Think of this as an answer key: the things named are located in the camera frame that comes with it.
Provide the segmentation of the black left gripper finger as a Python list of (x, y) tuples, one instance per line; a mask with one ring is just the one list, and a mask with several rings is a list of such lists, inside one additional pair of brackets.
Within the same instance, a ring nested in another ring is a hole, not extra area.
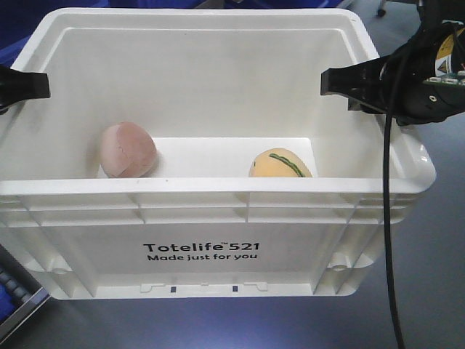
[(26, 73), (1, 65), (1, 114), (24, 100), (49, 98), (46, 73)]

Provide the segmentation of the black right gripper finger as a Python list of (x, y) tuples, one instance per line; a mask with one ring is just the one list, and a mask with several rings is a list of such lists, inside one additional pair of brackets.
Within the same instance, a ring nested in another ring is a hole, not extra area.
[(383, 114), (388, 108), (389, 57), (384, 56), (344, 68), (329, 68), (320, 75), (320, 94), (348, 99), (349, 111)]

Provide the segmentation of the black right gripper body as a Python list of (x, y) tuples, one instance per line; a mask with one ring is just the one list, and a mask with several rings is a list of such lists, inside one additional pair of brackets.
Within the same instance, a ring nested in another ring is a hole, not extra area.
[(408, 54), (394, 106), (402, 127), (464, 112), (464, 2), (418, 1), (417, 10), (420, 26), (397, 51)]

